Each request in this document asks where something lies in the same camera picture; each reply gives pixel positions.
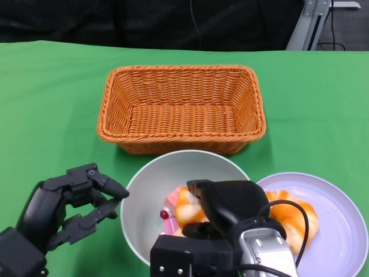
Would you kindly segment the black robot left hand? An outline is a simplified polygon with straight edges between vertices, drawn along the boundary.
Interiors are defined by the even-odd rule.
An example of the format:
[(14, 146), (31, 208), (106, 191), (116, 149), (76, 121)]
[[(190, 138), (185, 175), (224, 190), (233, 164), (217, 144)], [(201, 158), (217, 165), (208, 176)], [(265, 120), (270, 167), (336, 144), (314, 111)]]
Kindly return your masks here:
[(39, 182), (16, 229), (43, 253), (73, 244), (97, 230), (105, 218), (117, 218), (116, 207), (129, 196), (119, 182), (91, 163)]

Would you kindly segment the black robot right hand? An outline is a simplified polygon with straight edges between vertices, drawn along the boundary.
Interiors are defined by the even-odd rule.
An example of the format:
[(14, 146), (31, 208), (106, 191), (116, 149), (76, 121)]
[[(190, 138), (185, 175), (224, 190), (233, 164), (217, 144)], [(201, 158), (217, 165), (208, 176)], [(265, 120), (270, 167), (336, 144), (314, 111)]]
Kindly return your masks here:
[(201, 179), (188, 181), (187, 187), (209, 220), (185, 224), (182, 234), (189, 238), (222, 239), (233, 225), (270, 214), (266, 193), (253, 181)]

